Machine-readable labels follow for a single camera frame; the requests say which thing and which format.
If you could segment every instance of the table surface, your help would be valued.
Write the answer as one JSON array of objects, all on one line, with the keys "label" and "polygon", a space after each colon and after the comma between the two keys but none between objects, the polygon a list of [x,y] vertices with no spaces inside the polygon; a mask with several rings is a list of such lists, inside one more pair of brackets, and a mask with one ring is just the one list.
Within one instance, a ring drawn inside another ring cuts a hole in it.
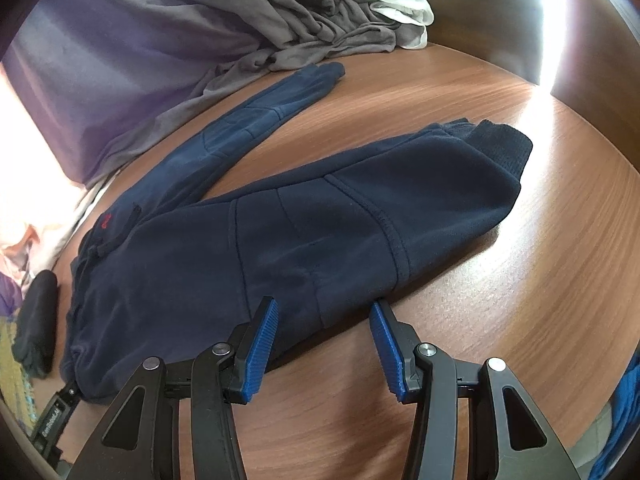
[{"label": "table surface", "polygon": [[[334,91],[245,156],[208,196],[434,121],[489,118],[523,131],[534,148],[513,211],[440,274],[398,297],[394,311],[455,358],[505,359],[562,442],[574,444],[640,338],[640,174],[574,111],[479,59],[429,46],[340,61],[346,76]],[[61,285],[56,364],[69,263],[84,232],[175,146],[282,77],[236,92],[116,178],[54,269]],[[35,381],[40,409],[61,384],[57,370]],[[60,442],[66,459],[75,459],[103,411],[78,408]],[[399,478],[414,417],[413,407],[388,392],[362,320],[267,374],[251,404],[234,413],[252,480]],[[180,455],[189,479],[187,402],[181,414]],[[465,427],[461,417],[463,462]]]}]

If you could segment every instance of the gray fabric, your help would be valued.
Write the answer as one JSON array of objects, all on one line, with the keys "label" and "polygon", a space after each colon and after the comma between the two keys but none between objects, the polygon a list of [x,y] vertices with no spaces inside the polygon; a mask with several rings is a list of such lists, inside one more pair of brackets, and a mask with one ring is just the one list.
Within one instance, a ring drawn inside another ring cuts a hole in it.
[{"label": "gray fabric", "polygon": [[42,0],[6,72],[66,175],[91,185],[277,70],[389,52],[417,29],[366,0]]}]

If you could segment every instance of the red logo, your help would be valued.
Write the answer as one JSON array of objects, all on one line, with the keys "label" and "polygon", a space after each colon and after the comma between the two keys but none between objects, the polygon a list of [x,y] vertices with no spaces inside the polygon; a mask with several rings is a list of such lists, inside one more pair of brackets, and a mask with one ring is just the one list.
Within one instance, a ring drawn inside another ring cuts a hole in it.
[{"label": "red logo", "polygon": [[111,213],[107,213],[104,216],[104,220],[102,221],[102,224],[100,224],[100,227],[103,229],[107,228],[107,224],[109,223],[109,220],[111,220]]}]

